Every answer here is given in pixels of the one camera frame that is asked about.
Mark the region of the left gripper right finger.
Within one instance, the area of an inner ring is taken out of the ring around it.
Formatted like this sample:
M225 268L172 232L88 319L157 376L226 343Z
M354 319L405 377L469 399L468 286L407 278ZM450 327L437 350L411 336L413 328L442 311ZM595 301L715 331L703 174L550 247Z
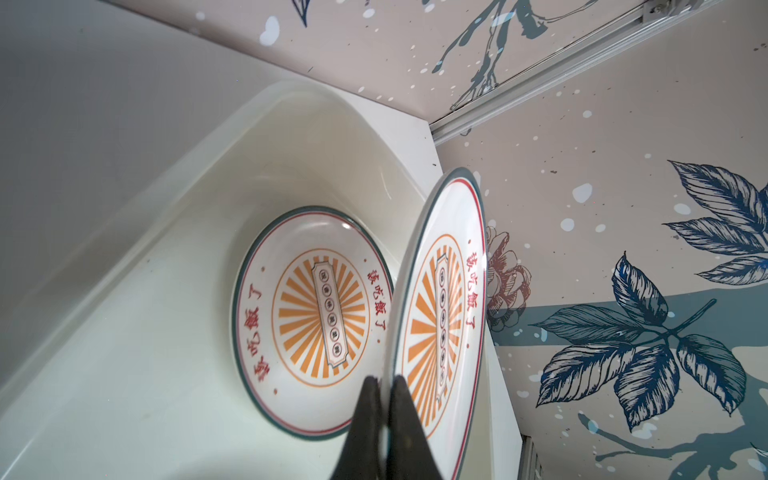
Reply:
M386 479L441 479L406 379L394 378L388 411Z

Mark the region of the orange sunburst plate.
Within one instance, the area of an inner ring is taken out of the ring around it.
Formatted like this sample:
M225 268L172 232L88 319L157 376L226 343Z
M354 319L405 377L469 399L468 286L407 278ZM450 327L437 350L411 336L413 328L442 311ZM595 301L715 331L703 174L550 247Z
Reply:
M477 181L446 173L416 221L397 276L385 384L400 384L427 452L414 461L459 476L483 356L487 246Z

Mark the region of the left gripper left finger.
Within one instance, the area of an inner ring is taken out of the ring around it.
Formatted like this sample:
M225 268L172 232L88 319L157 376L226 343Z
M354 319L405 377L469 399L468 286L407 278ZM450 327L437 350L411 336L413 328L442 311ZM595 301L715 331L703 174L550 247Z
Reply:
M379 444L383 424L380 385L365 378L358 396L346 440L331 479L378 479Z

